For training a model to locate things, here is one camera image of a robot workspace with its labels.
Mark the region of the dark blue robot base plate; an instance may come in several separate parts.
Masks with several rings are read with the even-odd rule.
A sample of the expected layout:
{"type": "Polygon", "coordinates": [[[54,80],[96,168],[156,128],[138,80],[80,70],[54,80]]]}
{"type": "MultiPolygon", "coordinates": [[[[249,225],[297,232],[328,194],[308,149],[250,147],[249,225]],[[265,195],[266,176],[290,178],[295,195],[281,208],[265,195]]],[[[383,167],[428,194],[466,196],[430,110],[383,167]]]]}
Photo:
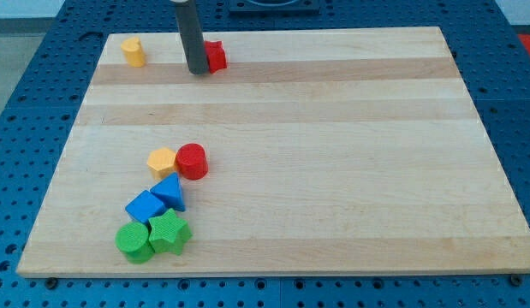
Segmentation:
{"type": "Polygon", "coordinates": [[[319,12],[319,0],[228,0],[232,15],[319,12]]]}

